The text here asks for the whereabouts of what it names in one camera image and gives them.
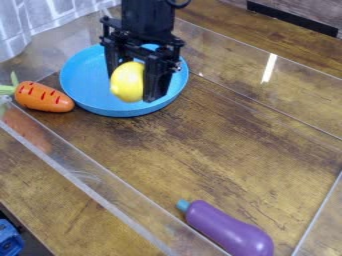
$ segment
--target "blue plate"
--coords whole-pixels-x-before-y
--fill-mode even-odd
[[[133,117],[166,107],[178,97],[189,80],[189,66],[183,58],[182,70],[173,75],[167,95],[151,103],[123,102],[110,91],[105,48],[95,45],[70,58],[61,72],[65,92],[77,104],[90,112],[111,117]]]

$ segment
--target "toy carrot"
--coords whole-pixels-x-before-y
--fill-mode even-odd
[[[14,94],[23,107],[47,112],[69,112],[74,109],[74,100],[63,92],[32,81],[19,83],[15,72],[11,79],[14,85],[2,85],[0,95]]]

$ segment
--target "black robotic gripper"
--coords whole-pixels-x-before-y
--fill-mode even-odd
[[[181,70],[185,41],[173,35],[175,9],[190,4],[177,0],[122,0],[122,20],[105,16],[103,36],[109,76],[134,59],[145,62],[143,100],[153,102],[167,94],[173,74]],[[155,44],[150,50],[145,44]]]

